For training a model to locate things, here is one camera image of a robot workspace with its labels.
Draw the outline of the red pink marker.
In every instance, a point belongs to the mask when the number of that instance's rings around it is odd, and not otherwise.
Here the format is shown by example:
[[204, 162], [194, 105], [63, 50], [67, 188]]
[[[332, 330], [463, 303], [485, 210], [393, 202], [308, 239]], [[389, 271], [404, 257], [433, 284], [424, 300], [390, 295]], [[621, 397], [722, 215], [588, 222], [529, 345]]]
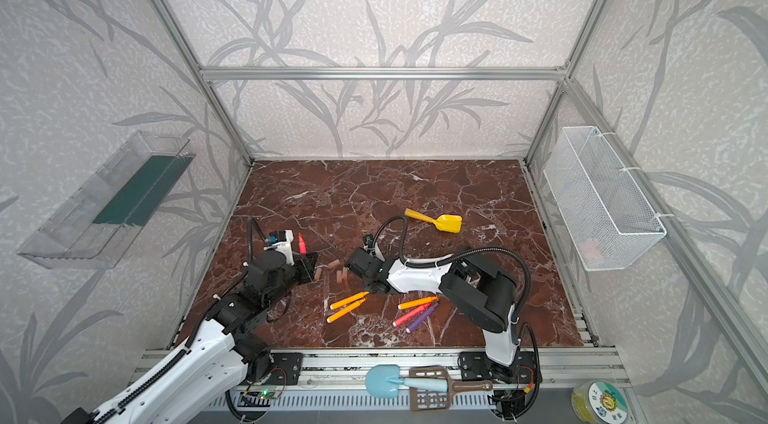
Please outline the red pink marker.
[[298, 249], [301, 255], [307, 254], [307, 246], [302, 234], [298, 235]]

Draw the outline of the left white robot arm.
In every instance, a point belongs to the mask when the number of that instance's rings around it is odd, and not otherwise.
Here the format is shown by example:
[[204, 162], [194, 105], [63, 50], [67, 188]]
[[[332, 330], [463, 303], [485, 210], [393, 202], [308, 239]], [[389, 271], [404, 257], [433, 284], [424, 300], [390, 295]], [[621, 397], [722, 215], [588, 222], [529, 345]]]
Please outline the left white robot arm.
[[270, 347], [253, 334], [292, 289], [315, 277], [316, 252], [268, 249], [213, 301], [188, 337], [140, 379], [92, 411], [65, 423], [187, 423], [214, 398], [273, 368]]

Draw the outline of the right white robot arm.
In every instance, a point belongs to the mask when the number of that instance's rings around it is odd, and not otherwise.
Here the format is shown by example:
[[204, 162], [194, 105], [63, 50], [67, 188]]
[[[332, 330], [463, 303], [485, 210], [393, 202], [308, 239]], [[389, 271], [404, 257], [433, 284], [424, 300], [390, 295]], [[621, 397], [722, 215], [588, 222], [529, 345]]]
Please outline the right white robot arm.
[[462, 249], [440, 258], [385, 258], [378, 250], [356, 249], [346, 268], [372, 294], [431, 292], [447, 298], [483, 332], [485, 362], [480, 379], [517, 379], [521, 338], [519, 315], [528, 301], [532, 276], [515, 252], [500, 247]]

